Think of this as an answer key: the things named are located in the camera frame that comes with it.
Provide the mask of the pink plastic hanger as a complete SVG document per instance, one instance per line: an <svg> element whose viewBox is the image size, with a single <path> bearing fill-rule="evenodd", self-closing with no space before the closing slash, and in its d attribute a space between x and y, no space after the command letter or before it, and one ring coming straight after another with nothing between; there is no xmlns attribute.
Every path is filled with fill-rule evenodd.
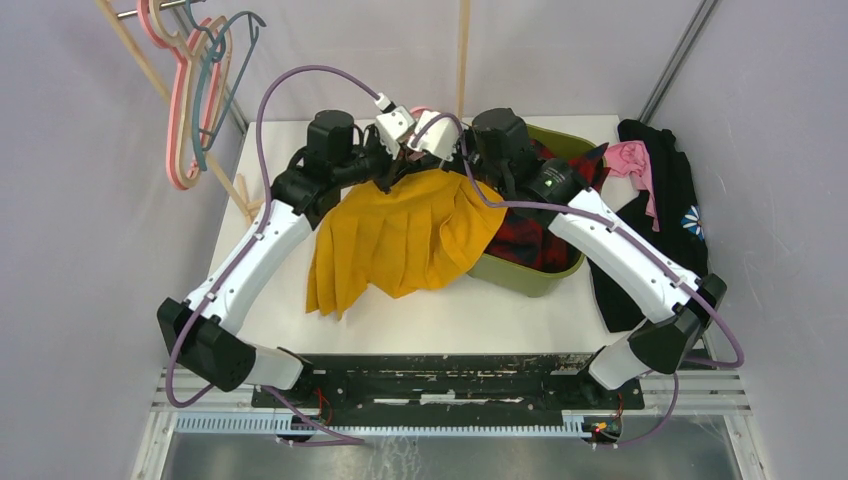
<svg viewBox="0 0 848 480"><path fill-rule="evenodd" d="M426 107L426 106L416 106L416 107L413 107L410 110L410 114L413 117L413 120L415 121L415 123L413 124L413 127L412 127L411 132L410 132L410 136L407 140L407 147L408 147L407 160L409 162L418 161L426 155L426 153L424 151L414 150L412 148L412 144L413 144L413 140L415 139L415 137L417 135L420 117L422 116L422 114L424 112L426 112L428 110L429 110L429 108Z"/></svg>
<svg viewBox="0 0 848 480"><path fill-rule="evenodd" d="M136 2L137 10L146 7L148 0ZM162 10L158 9L162 1L153 1L154 6L148 13L139 13L143 30L150 40L160 49L168 50L176 61L176 73L173 80L169 104L168 130L165 150L166 174L170 183L178 190L188 190L199 180L199 168L183 163L184 140L187 138L186 109L188 93L195 61L199 58L203 42L200 34L191 33L186 37L180 33L169 33L162 20Z"/></svg>

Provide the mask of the yellow skirt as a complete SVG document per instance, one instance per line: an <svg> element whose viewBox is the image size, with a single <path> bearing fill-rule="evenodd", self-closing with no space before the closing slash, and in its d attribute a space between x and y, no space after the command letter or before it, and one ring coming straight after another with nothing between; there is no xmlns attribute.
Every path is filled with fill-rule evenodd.
<svg viewBox="0 0 848 480"><path fill-rule="evenodd" d="M307 281L308 313L343 315L368 286L397 299L466 274L503 224L501 196L455 172L428 170L384 193L353 187L322 220Z"/></svg>

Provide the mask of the red plaid skirt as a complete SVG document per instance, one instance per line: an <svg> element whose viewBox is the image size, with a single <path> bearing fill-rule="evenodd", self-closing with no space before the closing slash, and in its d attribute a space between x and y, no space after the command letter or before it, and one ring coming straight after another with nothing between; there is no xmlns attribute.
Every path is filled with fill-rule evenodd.
<svg viewBox="0 0 848 480"><path fill-rule="evenodd" d="M602 150L585 148L565 160L589 187L602 189L610 173ZM582 252L581 245L573 242L573 225L586 223L585 218L564 212L541 210L531 218L509 209L485 253L542 273L562 273Z"/></svg>

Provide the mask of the olive green plastic basket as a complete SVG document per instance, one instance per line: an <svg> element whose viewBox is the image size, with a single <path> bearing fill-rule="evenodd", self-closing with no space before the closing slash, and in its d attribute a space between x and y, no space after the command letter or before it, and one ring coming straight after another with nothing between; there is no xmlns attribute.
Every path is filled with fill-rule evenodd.
<svg viewBox="0 0 848 480"><path fill-rule="evenodd" d="M584 157L595 147L594 143L534 125L527 129L538 157L545 160L563 158L591 187L602 188L609 174L606 161L600 157ZM532 219L508 209L500 229L467 275L538 298L576 272L583 259L583 254L570 244Z"/></svg>

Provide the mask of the grey blue plastic hanger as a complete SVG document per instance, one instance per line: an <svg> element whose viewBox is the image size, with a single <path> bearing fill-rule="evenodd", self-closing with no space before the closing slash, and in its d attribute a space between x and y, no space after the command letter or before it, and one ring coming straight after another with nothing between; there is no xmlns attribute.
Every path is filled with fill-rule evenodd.
<svg viewBox="0 0 848 480"><path fill-rule="evenodd" d="M193 5L186 5L183 10L192 31L200 34L203 42L200 56L195 61L199 67L195 92L189 97L188 138L193 165L205 172L209 169L209 153L235 103L234 92L240 86L267 22L250 10L241 10L230 17L204 20L195 16ZM234 84L230 86L228 77L235 51L233 29L239 25L247 29L248 46L237 68Z"/></svg>

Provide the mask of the beige wooden hanger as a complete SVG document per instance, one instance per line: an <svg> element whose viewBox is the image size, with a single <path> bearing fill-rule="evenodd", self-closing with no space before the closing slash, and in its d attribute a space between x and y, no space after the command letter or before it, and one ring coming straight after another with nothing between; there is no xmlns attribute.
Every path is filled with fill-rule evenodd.
<svg viewBox="0 0 848 480"><path fill-rule="evenodd" d="M197 20L187 34L166 26L163 1L139 1L148 37L176 62L166 130L165 169L178 190L194 187L208 168L206 149L223 116L225 76L232 55L213 45L227 22L224 16Z"/></svg>

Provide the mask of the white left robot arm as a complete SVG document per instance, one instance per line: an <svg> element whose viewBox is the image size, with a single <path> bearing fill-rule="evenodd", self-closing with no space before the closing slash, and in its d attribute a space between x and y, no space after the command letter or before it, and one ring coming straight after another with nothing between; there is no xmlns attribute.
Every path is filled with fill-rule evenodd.
<svg viewBox="0 0 848 480"><path fill-rule="evenodd" d="M365 130L343 111L315 115L305 146L274 179L269 199L218 269L185 299L167 298L158 307L156 318L177 364L221 391L267 385L294 407L312 399L315 382L303 373L304 360L237 335L268 281L340 202L342 189L387 178L414 123L403 106L385 110Z"/></svg>

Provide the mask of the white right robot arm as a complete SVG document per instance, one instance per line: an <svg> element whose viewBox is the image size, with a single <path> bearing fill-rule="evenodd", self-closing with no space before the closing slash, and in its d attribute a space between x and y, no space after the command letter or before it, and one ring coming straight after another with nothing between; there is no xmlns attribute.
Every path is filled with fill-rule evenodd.
<svg viewBox="0 0 848 480"><path fill-rule="evenodd" d="M572 160L542 156L525 121L512 109L487 110L458 129L454 157L473 188L485 179L501 196L483 194L483 203L528 217L576 248L643 316L636 328L601 348L582 368L580 400L602 408L639 375L675 373L717 322L726 283L685 268L639 235Z"/></svg>

